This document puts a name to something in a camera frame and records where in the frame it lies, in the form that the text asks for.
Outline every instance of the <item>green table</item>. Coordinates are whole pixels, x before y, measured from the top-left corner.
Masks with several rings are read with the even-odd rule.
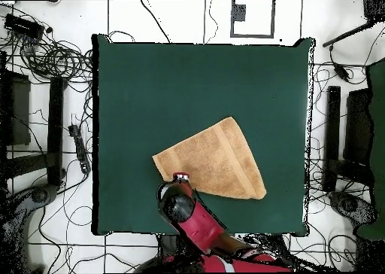
[[[261,200],[201,198],[230,233],[303,233],[311,43],[112,44],[94,35],[99,170],[93,231],[175,233],[157,210],[162,177],[151,157],[232,116],[267,194]]]
[[[372,205],[377,210],[373,224],[358,228],[357,234],[369,240],[385,239],[385,59],[366,69],[368,87],[373,96],[369,105],[373,125],[373,142],[370,153],[370,168],[374,176],[374,187],[370,190]]]

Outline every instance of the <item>black bar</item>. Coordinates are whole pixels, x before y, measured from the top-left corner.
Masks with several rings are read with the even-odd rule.
[[[5,178],[11,179],[18,175],[46,168],[46,158],[49,167],[56,165],[56,154],[31,154],[28,156],[8,159],[5,166]]]
[[[47,168],[48,184],[59,186],[62,182],[62,125],[63,91],[67,83],[61,77],[50,79],[50,107],[48,117],[47,153],[55,155],[55,163]]]
[[[351,35],[356,34],[357,32],[361,32],[364,29],[369,29],[369,28],[373,27],[376,23],[377,22],[367,22],[367,23],[365,23],[359,27],[356,27],[355,29],[350,30],[349,32],[345,32],[344,34],[339,35],[337,38],[334,38],[330,41],[327,41],[325,44],[322,45],[322,47],[328,47],[331,44],[336,43],[337,41],[341,41],[342,39],[345,39]]]
[[[340,140],[340,105],[341,87],[329,86],[326,91],[326,125],[325,144],[323,149],[324,164],[322,177],[322,190],[335,191],[337,174],[330,171],[330,160],[338,160],[338,146]]]
[[[346,160],[329,160],[328,172],[333,172],[337,175],[342,175],[360,184],[372,187],[374,184],[373,173],[370,167],[352,163]]]

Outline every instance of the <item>table surface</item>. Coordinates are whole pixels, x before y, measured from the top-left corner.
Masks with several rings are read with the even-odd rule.
[[[239,200],[200,193],[205,205],[230,233],[305,234],[311,39],[278,47],[98,38],[100,233],[174,233],[159,216],[154,188],[162,178],[151,157],[231,116],[267,194]]]

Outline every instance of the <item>white floor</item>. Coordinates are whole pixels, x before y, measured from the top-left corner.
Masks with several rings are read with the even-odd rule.
[[[314,63],[322,64],[330,61],[329,49],[322,48],[322,43],[331,38],[352,29],[355,26],[365,22],[363,18],[362,0],[276,0],[276,21],[274,39],[258,38],[230,38],[229,20],[231,10],[231,0],[144,0],[146,6],[155,14],[160,25],[168,35],[171,42],[193,42],[202,44],[210,40],[212,44],[285,44],[293,45],[302,34],[303,38],[312,37],[316,39],[316,48],[314,52]],[[246,4],[248,11],[260,13],[260,17],[247,16],[247,24],[244,28],[236,28],[239,32],[259,34],[257,26],[254,24],[266,23],[266,14],[271,11],[258,8],[262,2],[258,0],[237,0],[239,4]],[[119,30],[128,32],[134,37],[135,41],[167,42],[165,36],[161,33],[150,14],[144,9],[139,0],[114,0],[114,1],[61,1],[57,5],[49,2],[17,2],[15,8],[32,15],[33,17],[44,21],[53,28],[53,37],[59,40],[66,40],[76,44],[83,53],[91,49],[91,34],[108,34]],[[0,5],[0,15],[5,16],[10,12],[9,8]],[[2,28],[0,17],[0,37],[6,36],[6,31]],[[372,29],[360,32],[350,38],[346,38],[335,44],[332,52],[333,59],[343,64],[363,64],[366,61],[373,41],[376,39],[382,28],[383,23],[377,24]],[[116,33],[112,36],[113,41],[131,41],[128,35]],[[368,58],[368,64],[375,62],[385,56],[384,37],[380,36],[377,43]],[[20,64],[19,59],[15,59],[15,64]],[[330,66],[323,66],[321,69],[328,69],[330,77],[334,75]],[[17,66],[14,71],[21,72]],[[32,83],[36,80],[26,71]],[[359,82],[365,77],[361,68],[353,68],[354,79],[352,82]],[[361,84],[351,85],[338,77],[327,81],[328,72],[322,71],[318,75],[318,80],[323,81],[314,83],[314,99],[320,91],[326,90],[328,85],[336,84],[341,86],[341,115],[345,113],[347,94],[351,90],[358,90],[367,87],[366,81]],[[30,112],[34,113],[41,109],[44,118],[48,116],[48,91],[47,85],[33,85],[30,97]],[[71,125],[71,119],[74,115],[80,119],[83,113],[84,94],[77,93],[74,90],[67,89],[64,102],[64,126]],[[325,110],[325,96],[321,93],[320,101],[317,103],[320,112]],[[325,121],[324,116],[317,110],[313,110],[313,127],[320,125]],[[31,122],[44,122],[40,113],[31,114]],[[344,144],[344,118],[341,118],[341,141],[340,152]],[[36,134],[39,143],[44,150],[47,149],[47,126],[30,124],[30,127]],[[86,142],[92,136],[92,124],[89,124],[90,131],[83,130],[83,138]],[[321,148],[312,150],[313,159],[319,158],[319,153],[323,155],[323,126],[316,128],[312,136],[311,146]],[[33,138],[29,146],[15,146],[15,150],[38,150]],[[63,136],[63,151],[74,152],[74,142],[68,133]],[[14,156],[24,155],[26,153],[14,153]],[[63,166],[76,159],[75,154],[63,154]],[[43,175],[41,172],[33,172],[28,175],[16,177],[14,183],[9,181],[9,190],[12,187],[15,192],[29,186],[37,177]],[[67,186],[76,184],[82,179],[78,162],[73,162],[68,172]],[[342,188],[345,183],[338,183]],[[65,263],[65,255],[71,255],[71,268],[76,273],[104,273],[104,272],[125,272],[130,269],[127,264],[118,260],[136,265],[143,263],[156,254],[155,236],[141,235],[132,233],[113,233],[109,236],[94,236],[90,231],[91,211],[88,208],[78,209],[71,220],[76,224],[86,224],[76,226],[69,223],[63,209],[60,209],[63,202],[67,201],[74,190],[70,190],[65,196],[58,196],[56,200],[47,207],[44,217],[42,231],[46,236],[58,244],[62,244],[61,254],[55,263],[51,272],[68,273],[69,269]],[[92,208],[92,176],[85,181],[71,200],[65,204],[65,210],[68,216],[71,216],[74,210],[81,206]],[[38,223],[42,216],[42,210],[36,211],[32,217],[29,226],[29,255],[30,261],[35,264],[44,263],[45,272],[48,271],[51,263],[58,254],[58,248],[46,241],[37,231]],[[337,215],[330,206],[321,201],[313,201],[309,205],[308,222],[311,224],[310,235],[305,238],[294,238],[287,235],[290,240],[290,250],[292,253],[303,257],[306,260],[315,263],[326,263],[331,265],[329,255],[326,253],[325,243],[336,234],[346,234],[352,236],[352,227],[350,222]],[[341,270],[352,269],[351,264],[338,255],[346,257],[345,249],[351,252],[355,251],[355,245],[349,239],[338,237],[332,242],[332,249],[337,253],[333,255],[335,265]],[[93,259],[77,263],[79,260]]]

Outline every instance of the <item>folded towel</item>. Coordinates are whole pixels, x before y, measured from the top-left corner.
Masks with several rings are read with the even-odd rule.
[[[197,191],[236,199],[266,195],[261,174],[239,125],[232,117],[153,156],[164,181],[186,172]]]

